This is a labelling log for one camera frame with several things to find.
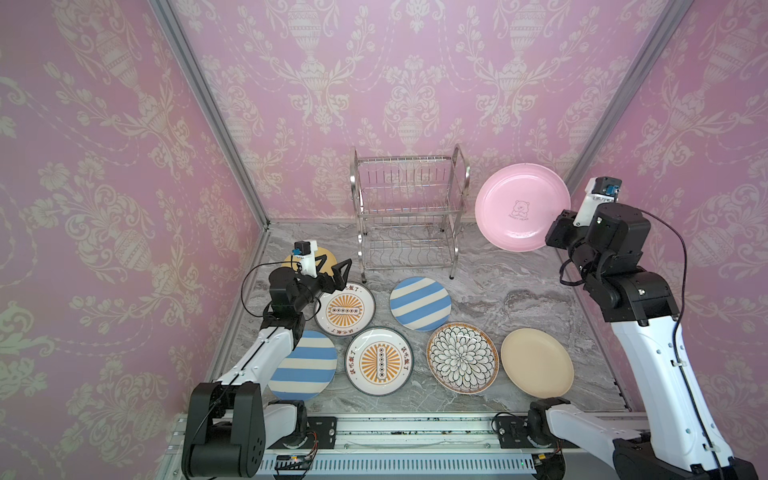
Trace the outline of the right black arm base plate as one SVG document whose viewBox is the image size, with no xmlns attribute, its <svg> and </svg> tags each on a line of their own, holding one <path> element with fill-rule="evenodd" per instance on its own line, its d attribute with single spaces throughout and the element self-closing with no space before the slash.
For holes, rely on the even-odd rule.
<svg viewBox="0 0 768 480">
<path fill-rule="evenodd" d="M 509 412 L 500 412 L 492 418 L 491 429 L 502 449 L 559 449 L 559 441 L 550 432 L 546 421 L 538 414 L 529 420 L 527 417 Z"/>
</svg>

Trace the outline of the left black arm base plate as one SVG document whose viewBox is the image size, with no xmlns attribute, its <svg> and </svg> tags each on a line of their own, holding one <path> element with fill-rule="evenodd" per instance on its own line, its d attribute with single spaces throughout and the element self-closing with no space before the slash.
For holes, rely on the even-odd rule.
<svg viewBox="0 0 768 480">
<path fill-rule="evenodd" d="M 338 418 L 334 416 L 313 416 L 300 420 L 299 427 L 291 435 L 274 442 L 270 449 L 319 449 L 332 450 L 336 443 Z"/>
</svg>

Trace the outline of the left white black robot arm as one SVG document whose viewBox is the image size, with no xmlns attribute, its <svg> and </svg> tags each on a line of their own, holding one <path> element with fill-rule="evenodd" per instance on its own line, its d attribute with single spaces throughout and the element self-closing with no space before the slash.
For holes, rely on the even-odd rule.
<svg viewBox="0 0 768 480">
<path fill-rule="evenodd" d="M 288 266 L 272 263 L 270 300 L 259 314 L 259 333 L 246 354 L 212 382 L 198 384 L 189 398 L 181 471 L 186 479 L 252 478 L 268 447 L 304 439 L 303 401 L 264 403 L 262 390 L 297 349 L 308 307 L 319 309 L 325 294 L 346 288 L 352 262 L 321 268 L 323 257 L 294 254 Z"/>
</svg>

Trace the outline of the pink plate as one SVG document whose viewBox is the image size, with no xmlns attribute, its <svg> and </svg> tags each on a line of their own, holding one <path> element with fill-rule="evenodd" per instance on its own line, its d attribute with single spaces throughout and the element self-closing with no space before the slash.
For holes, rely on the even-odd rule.
<svg viewBox="0 0 768 480">
<path fill-rule="evenodd" d="M 570 193 L 557 173 L 521 163 L 504 167 L 485 181 L 475 201 L 475 219 L 494 246 L 529 252 L 545 246 L 551 224 L 570 208 Z"/>
</svg>

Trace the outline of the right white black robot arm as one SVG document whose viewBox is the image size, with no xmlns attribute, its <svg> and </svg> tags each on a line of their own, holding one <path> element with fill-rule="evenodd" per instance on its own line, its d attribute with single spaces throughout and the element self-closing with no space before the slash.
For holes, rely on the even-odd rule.
<svg viewBox="0 0 768 480">
<path fill-rule="evenodd" d="M 639 265 L 650 230 L 641 210 L 608 202 L 588 225 L 563 211 L 546 235 L 548 246 L 567 252 L 619 340 L 648 431 L 619 429 L 551 397 L 531 404 L 529 438 L 540 446 L 570 442 L 621 479 L 755 479 L 756 468 L 735 456 L 706 404 L 684 345 L 682 307 L 661 275 Z"/>
</svg>

